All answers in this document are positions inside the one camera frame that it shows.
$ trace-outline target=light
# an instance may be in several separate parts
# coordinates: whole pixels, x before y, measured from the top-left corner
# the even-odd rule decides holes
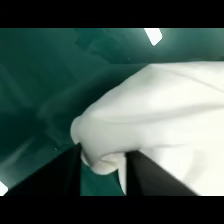
[[[0,196],[3,196],[8,191],[8,188],[0,181]]]
[[[156,44],[159,43],[160,40],[162,40],[163,35],[159,28],[144,28],[144,29],[153,46],[155,46]]]

